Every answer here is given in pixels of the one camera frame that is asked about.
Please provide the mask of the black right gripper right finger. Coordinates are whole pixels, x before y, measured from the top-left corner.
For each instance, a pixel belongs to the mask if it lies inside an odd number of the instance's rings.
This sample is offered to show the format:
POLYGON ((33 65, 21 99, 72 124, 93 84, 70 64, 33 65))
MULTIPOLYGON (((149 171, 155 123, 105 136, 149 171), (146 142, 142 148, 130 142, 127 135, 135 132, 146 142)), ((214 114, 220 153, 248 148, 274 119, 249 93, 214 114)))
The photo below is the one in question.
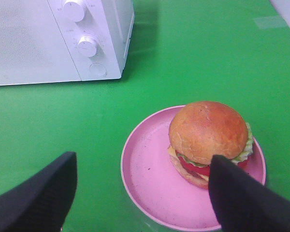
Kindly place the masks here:
POLYGON ((224 232, 290 232, 290 201, 222 155, 211 160, 208 188, 224 232))

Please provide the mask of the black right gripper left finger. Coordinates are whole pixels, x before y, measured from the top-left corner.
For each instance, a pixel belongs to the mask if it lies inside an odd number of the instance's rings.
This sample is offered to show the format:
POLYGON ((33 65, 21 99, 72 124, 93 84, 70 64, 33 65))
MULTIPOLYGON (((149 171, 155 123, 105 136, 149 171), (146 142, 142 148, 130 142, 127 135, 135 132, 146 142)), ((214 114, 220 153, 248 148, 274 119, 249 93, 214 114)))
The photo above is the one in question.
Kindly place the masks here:
POLYGON ((59 232, 77 188, 77 157, 65 152, 0 195, 0 232, 59 232))

